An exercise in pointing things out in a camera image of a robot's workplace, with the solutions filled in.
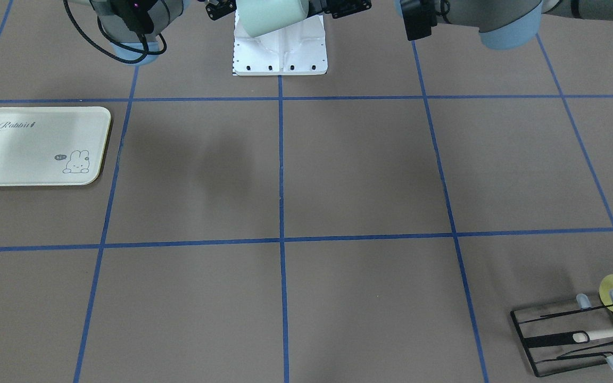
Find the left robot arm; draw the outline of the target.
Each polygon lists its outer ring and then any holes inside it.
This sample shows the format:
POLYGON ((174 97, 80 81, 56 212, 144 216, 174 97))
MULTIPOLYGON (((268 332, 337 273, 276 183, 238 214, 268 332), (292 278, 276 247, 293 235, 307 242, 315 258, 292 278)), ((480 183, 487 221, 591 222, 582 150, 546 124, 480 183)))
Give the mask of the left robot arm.
POLYGON ((477 28, 491 50, 509 50, 535 37, 543 15, 613 21, 613 1, 391 1, 409 41, 439 24, 477 28))

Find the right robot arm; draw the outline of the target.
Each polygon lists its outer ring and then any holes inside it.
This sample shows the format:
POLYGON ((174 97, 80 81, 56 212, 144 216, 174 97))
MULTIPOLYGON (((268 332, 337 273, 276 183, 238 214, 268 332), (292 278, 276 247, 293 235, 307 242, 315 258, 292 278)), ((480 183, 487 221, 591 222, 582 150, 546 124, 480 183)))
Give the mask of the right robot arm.
POLYGON ((91 39, 63 1, 66 15, 78 34, 105 56, 131 66, 152 63, 168 50, 163 31, 189 7, 190 1, 77 1, 90 8, 100 34, 111 51, 91 39))

